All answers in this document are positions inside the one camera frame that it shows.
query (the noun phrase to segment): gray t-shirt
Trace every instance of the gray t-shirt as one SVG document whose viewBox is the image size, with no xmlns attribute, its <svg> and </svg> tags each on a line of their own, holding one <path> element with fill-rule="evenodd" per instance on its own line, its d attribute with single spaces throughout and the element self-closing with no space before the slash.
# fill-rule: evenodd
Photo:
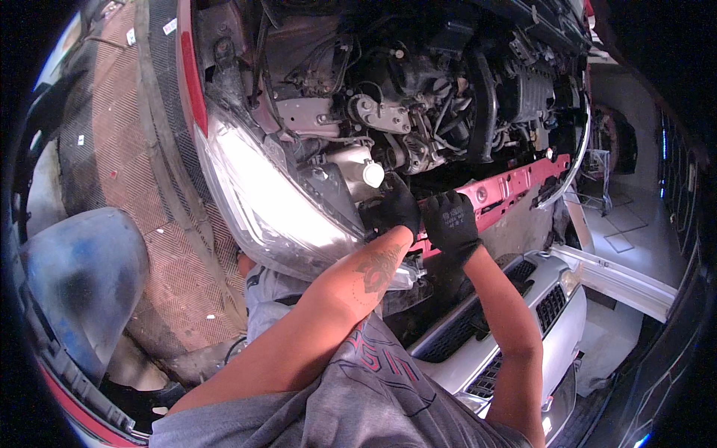
<svg viewBox="0 0 717 448">
<path fill-rule="evenodd" d="M 306 389 L 188 409 L 152 426 L 153 448 L 531 446 L 424 376 L 373 313 Z"/>
</svg>

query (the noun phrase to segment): silver car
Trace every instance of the silver car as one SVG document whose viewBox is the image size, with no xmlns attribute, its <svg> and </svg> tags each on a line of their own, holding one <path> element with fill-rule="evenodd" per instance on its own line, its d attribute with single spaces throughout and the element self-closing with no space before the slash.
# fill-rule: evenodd
<svg viewBox="0 0 717 448">
<path fill-rule="evenodd" d="M 569 266 L 531 251 L 504 268 L 543 335 L 543 431 L 550 442 L 575 403 L 574 360 L 585 327 L 585 291 Z M 485 417 L 502 357 L 473 292 L 433 325 L 408 353 L 421 371 Z"/>
</svg>

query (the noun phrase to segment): coolant reservoir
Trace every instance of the coolant reservoir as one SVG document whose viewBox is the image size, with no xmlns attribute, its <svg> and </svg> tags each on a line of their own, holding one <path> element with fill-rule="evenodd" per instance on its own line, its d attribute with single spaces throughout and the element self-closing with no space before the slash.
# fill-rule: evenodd
<svg viewBox="0 0 717 448">
<path fill-rule="evenodd" d="M 326 160 L 338 165 L 354 202 L 379 196 L 378 187 L 384 181 L 384 169 L 371 158 L 369 147 L 346 146 L 327 154 Z"/>
</svg>

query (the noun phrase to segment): hand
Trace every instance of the hand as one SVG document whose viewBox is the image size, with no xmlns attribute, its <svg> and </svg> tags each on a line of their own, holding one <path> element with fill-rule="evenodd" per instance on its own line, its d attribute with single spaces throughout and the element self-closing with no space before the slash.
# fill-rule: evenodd
<svg viewBox="0 0 717 448">
<path fill-rule="evenodd" d="M 423 220 L 431 243 L 461 266 L 483 243 L 470 199 L 455 190 L 428 198 Z"/>
<path fill-rule="evenodd" d="M 413 233 L 413 242 L 421 224 L 421 209 L 406 184 L 396 173 L 388 173 L 384 184 L 390 188 L 379 205 L 379 220 L 385 230 L 405 226 Z"/>
</svg>

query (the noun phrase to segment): white cap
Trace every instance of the white cap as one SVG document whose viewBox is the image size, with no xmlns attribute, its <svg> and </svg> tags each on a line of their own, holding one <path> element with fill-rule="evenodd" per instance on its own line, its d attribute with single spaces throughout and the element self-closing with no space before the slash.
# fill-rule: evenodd
<svg viewBox="0 0 717 448">
<path fill-rule="evenodd" d="M 364 165 L 364 172 L 361 173 L 361 177 L 366 182 L 366 185 L 377 189 L 381 182 L 384 181 L 384 169 L 377 163 L 367 162 Z"/>
</svg>

